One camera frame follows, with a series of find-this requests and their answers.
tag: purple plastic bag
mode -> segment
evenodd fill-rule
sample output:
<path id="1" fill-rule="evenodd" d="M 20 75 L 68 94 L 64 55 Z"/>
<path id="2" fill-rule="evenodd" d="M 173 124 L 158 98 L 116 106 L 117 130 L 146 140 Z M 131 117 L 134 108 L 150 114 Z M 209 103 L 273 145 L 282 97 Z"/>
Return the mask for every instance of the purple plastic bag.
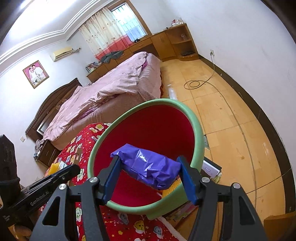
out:
<path id="1" fill-rule="evenodd" d="M 125 144 L 113 153 L 122 161 L 122 169 L 136 180 L 157 190 L 168 189 L 181 169 L 181 164 L 153 151 Z"/>

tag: floor tile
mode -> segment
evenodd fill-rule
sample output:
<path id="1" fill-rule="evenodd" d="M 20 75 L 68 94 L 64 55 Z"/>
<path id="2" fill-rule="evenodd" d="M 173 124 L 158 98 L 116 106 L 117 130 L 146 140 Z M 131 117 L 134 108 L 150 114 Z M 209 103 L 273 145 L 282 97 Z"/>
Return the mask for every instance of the floor tile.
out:
<path id="1" fill-rule="evenodd" d="M 198 112 L 198 109 L 197 109 L 197 107 L 196 107 L 196 105 L 195 105 L 194 100 L 193 100 L 193 99 L 186 100 L 186 101 L 183 101 L 183 103 L 184 103 L 185 105 L 187 105 L 187 106 L 188 106 L 188 107 L 194 112 L 194 114 L 196 115 L 196 117 L 197 117 L 198 120 L 200 121 L 200 125 L 201 125 L 201 127 L 202 127 L 202 131 L 203 131 L 203 133 L 205 133 L 205 130 L 204 130 L 204 128 L 203 128 L 202 121 L 201 121 L 201 118 L 200 118 L 200 114 L 199 114 L 199 112 Z"/>
<path id="2" fill-rule="evenodd" d="M 248 197 L 255 205 L 255 192 L 249 193 Z M 257 190 L 256 211 L 262 223 L 271 215 L 285 214 L 285 193 L 281 177 Z"/>
<path id="3" fill-rule="evenodd" d="M 194 101 L 206 134 L 237 126 L 231 110 L 219 93 L 201 96 Z"/>
<path id="4" fill-rule="evenodd" d="M 207 148 L 205 148 L 205 157 L 212 161 L 211 151 Z"/>
<path id="5" fill-rule="evenodd" d="M 173 88 L 178 101 L 184 102 L 193 99 L 190 90 L 184 88 L 184 84 L 171 84 L 168 88 Z"/>
<path id="6" fill-rule="evenodd" d="M 207 80 L 212 75 L 213 70 L 201 60 L 166 61 L 161 63 L 161 73 L 164 97 L 169 98 L 168 85 L 171 84 L 178 100 L 188 105 L 202 122 L 210 146 L 210 150 L 205 148 L 205 156 L 222 167 L 219 184 L 240 183 L 246 192 L 250 192 L 248 196 L 254 203 L 255 192 L 252 191 L 255 185 L 251 158 L 242 132 L 219 91 L 223 94 L 241 124 L 250 148 L 259 188 L 257 198 L 259 217 L 263 221 L 270 215 L 285 213 L 282 178 L 273 181 L 280 176 L 273 149 L 261 125 L 240 96 L 217 73 L 201 88 L 186 90 L 184 84 L 187 80 Z M 196 213 L 197 210 L 176 227 L 185 238 L 189 237 Z M 222 214 L 223 203 L 218 203 L 213 241 L 219 239 Z"/>
<path id="7" fill-rule="evenodd" d="M 238 126 L 207 134 L 212 161 L 222 167 L 219 184 L 240 183 L 245 192 L 255 188 L 250 155 Z"/>
<path id="8" fill-rule="evenodd" d="M 257 188 L 281 176 L 272 146 L 258 120 L 241 125 L 252 155 Z"/>
<path id="9" fill-rule="evenodd" d="M 240 124 L 256 120 L 253 112 L 233 89 L 221 91 L 221 94 L 225 97 Z"/>
<path id="10" fill-rule="evenodd" d="M 190 213 L 187 217 L 185 222 L 180 222 L 175 228 L 176 230 L 182 235 L 183 238 L 188 240 L 191 230 L 193 228 L 193 224 L 196 218 L 196 214 L 198 209 L 196 208 L 192 213 Z"/>

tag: cartoon print fabric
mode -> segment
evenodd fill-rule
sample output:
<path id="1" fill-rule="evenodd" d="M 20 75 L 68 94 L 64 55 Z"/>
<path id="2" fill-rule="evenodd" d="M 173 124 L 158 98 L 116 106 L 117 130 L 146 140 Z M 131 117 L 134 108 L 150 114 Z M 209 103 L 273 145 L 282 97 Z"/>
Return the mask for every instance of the cartoon print fabric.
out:
<path id="1" fill-rule="evenodd" d="M 79 161 L 80 174 L 72 179 L 74 185 L 80 185 L 87 180 L 87 163 L 90 153 L 94 144 L 108 126 L 110 126 L 110 123 L 88 125 L 65 147 L 55 160 L 54 163 L 64 161 L 69 165 L 71 159 L 76 158 L 77 147 L 82 148 L 83 152 Z M 100 206 L 100 210 L 110 241 L 178 241 L 158 219 L 148 220 L 144 215 L 119 213 L 107 206 Z M 79 241 L 86 241 L 81 203 L 76 203 L 75 212 Z"/>

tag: drawer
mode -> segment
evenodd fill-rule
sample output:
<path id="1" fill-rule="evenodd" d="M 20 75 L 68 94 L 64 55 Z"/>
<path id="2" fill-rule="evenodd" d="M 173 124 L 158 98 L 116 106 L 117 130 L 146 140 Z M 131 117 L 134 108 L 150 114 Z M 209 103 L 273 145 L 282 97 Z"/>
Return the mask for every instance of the drawer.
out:
<path id="1" fill-rule="evenodd" d="M 152 44 L 152 41 L 151 41 L 150 38 L 142 40 L 142 41 L 134 44 L 133 46 L 130 46 L 129 49 L 131 50 L 131 52 L 136 52 L 137 50 L 139 50 L 139 49 L 141 49 L 141 48 L 143 48 L 143 47 L 145 47 L 145 46 L 147 46 L 149 44 Z"/>
<path id="2" fill-rule="evenodd" d="M 124 55 L 123 58 L 121 58 L 121 59 L 116 59 L 116 62 L 117 62 L 118 64 L 121 64 L 122 62 L 124 62 L 124 61 L 126 61 L 128 58 L 130 58 L 131 56 L 133 56 L 133 53 L 130 53 L 130 54 L 128 54 L 128 55 Z"/>
<path id="3" fill-rule="evenodd" d="M 117 64 L 116 60 L 112 58 L 108 64 L 104 64 L 104 65 L 110 71 L 110 70 L 116 68 L 118 64 Z"/>
<path id="4" fill-rule="evenodd" d="M 46 166 L 50 166 L 59 155 L 60 151 L 56 149 L 49 140 L 45 141 L 38 157 L 38 161 Z"/>
<path id="5" fill-rule="evenodd" d="M 126 56 L 127 55 L 130 55 L 131 54 L 131 51 L 130 51 L 130 49 L 128 48 L 128 49 L 126 49 L 126 50 L 124 50 L 123 51 L 123 54 L 122 54 L 122 56 L 120 56 L 118 59 L 116 59 L 116 62 L 118 63 L 118 60 L 121 60 L 121 59 L 128 59 L 128 58 L 126 58 Z"/>
<path id="6" fill-rule="evenodd" d="M 91 72 L 87 77 L 92 83 L 95 83 L 100 78 L 95 70 Z"/>
<path id="7" fill-rule="evenodd" d="M 107 74 L 109 72 L 109 70 L 107 69 L 105 64 L 100 65 L 100 67 L 97 68 L 95 71 L 96 71 L 96 73 L 98 74 L 98 76 L 100 78 L 103 77 L 105 74 Z"/>

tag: metal screw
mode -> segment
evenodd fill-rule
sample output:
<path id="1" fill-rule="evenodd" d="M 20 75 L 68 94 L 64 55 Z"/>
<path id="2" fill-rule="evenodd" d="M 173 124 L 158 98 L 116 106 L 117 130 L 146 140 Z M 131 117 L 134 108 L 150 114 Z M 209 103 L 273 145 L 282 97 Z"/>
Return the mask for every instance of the metal screw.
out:
<path id="1" fill-rule="evenodd" d="M 235 189 L 240 189 L 240 188 L 241 188 L 241 186 L 240 186 L 239 183 L 234 183 L 234 184 L 233 184 L 233 187 L 234 187 Z"/>
<path id="2" fill-rule="evenodd" d="M 64 190 L 67 187 L 66 184 L 62 183 L 61 185 L 59 185 L 59 189 L 60 190 Z"/>
<path id="3" fill-rule="evenodd" d="M 210 179 L 208 177 L 203 177 L 202 178 L 202 182 L 203 183 L 209 183 L 210 182 Z"/>
<path id="4" fill-rule="evenodd" d="M 96 183 L 96 182 L 98 181 L 98 178 L 97 178 L 97 177 L 91 177 L 91 178 L 89 179 L 89 181 L 90 181 L 91 183 Z"/>

